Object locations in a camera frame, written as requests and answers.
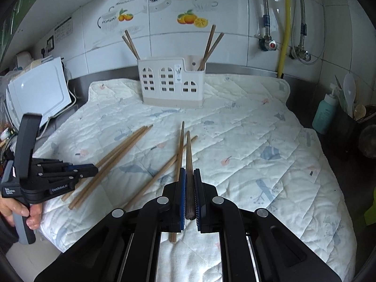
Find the white plastic basket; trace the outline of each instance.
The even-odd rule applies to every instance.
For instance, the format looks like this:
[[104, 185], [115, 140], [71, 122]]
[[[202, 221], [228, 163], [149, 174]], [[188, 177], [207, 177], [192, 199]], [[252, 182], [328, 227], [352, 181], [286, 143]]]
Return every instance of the white plastic basket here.
[[145, 104], [198, 108], [204, 103], [203, 71], [197, 71], [202, 56], [159, 57], [138, 61]]

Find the white cable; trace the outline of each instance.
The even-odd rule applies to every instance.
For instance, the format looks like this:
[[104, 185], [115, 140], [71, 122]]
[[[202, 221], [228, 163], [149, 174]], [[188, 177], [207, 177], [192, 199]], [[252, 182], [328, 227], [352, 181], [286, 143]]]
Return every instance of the white cable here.
[[294, 15], [293, 15], [293, 23], [292, 23], [292, 32], [291, 32], [291, 45], [292, 45], [292, 50], [291, 50], [291, 53], [292, 53], [294, 59], [299, 60], [299, 61], [300, 61], [302, 64], [304, 64], [304, 65], [311, 66], [311, 65], [314, 65], [315, 63], [318, 62], [318, 60], [321, 58], [321, 56], [324, 54], [324, 51], [325, 51], [325, 46], [326, 46], [326, 17], [325, 17], [325, 6], [324, 6], [324, 3], [323, 3], [323, 15], [324, 15], [324, 44], [323, 44], [323, 49], [321, 50], [321, 53], [320, 53], [320, 55], [316, 58], [316, 60], [314, 60], [314, 61], [312, 61], [312, 62], [306, 62], [306, 61], [302, 60], [299, 56], [297, 56], [297, 55], [296, 55], [296, 52], [295, 52], [295, 45], [294, 45], [295, 28], [294, 28], [294, 22], [295, 22], [295, 14], [296, 14], [296, 4], [297, 4], [297, 0], [295, 0]]
[[65, 111], [67, 111], [68, 109], [72, 108], [72, 107], [74, 106], [74, 104], [76, 103], [76, 101], [77, 101], [76, 96], [71, 92], [71, 90], [69, 90], [69, 87], [68, 87], [69, 80], [72, 79], [72, 74], [71, 74], [71, 72], [69, 71], [69, 69], [66, 68], [66, 67], [65, 67], [65, 72], [66, 72], [66, 76], [68, 77], [68, 79], [67, 79], [67, 89], [68, 89], [69, 94], [74, 98], [74, 101], [73, 101], [73, 103], [71, 103], [69, 106], [67, 106], [66, 108], [64, 108], [64, 109], [61, 110], [60, 112], [58, 112], [58, 113], [57, 113], [56, 115], [54, 115], [53, 117], [49, 117], [49, 118], [48, 118], [46, 124], [44, 125], [44, 129], [43, 129], [42, 133], [39, 135], [39, 137], [36, 138], [37, 141], [40, 140], [40, 139], [43, 137], [44, 133], [46, 132], [46, 129], [47, 129], [47, 126], [48, 126], [48, 123], [50, 122], [50, 120], [51, 120], [51, 119], [54, 119], [55, 117], [58, 117], [59, 115], [61, 115], [61, 114], [64, 113]]

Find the soap dispenser bottle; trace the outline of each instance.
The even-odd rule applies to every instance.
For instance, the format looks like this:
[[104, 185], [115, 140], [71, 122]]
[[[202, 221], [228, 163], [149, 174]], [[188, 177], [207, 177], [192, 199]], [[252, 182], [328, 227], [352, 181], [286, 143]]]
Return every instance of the soap dispenser bottle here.
[[332, 93], [326, 94], [325, 98], [320, 102], [315, 118], [312, 122], [313, 129], [320, 134], [326, 134], [328, 131], [337, 106], [337, 99], [334, 96], [337, 86], [335, 84], [330, 84], [330, 88]]

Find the human hand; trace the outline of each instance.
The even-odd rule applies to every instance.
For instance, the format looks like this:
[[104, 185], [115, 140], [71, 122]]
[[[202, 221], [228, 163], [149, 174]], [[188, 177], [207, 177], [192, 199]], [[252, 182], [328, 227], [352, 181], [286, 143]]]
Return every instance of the human hand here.
[[6, 219], [6, 221], [14, 227], [13, 213], [21, 216], [29, 217], [26, 220], [26, 224], [31, 230], [36, 230], [41, 224], [42, 218], [42, 204], [32, 204], [30, 210], [25, 207], [19, 201], [12, 198], [2, 198], [0, 194], [0, 213]]

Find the silver screw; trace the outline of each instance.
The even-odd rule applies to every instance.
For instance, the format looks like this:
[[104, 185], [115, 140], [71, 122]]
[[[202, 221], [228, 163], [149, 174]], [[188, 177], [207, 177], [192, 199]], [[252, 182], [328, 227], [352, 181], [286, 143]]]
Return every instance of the silver screw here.
[[115, 218], [122, 217], [124, 214], [124, 211], [122, 209], [115, 209], [112, 211], [112, 216]]
[[168, 203], [168, 198], [165, 197], [165, 196], [161, 196], [161, 197], [159, 197], [157, 199], [157, 203], [159, 203], [159, 204], [166, 204], [166, 203]]
[[224, 199], [223, 199], [223, 197], [220, 197], [220, 196], [213, 197], [212, 201], [213, 201], [215, 204], [222, 204], [222, 203], [224, 203]]
[[269, 215], [269, 212], [266, 209], [258, 209], [256, 213], [260, 217], [266, 217]]

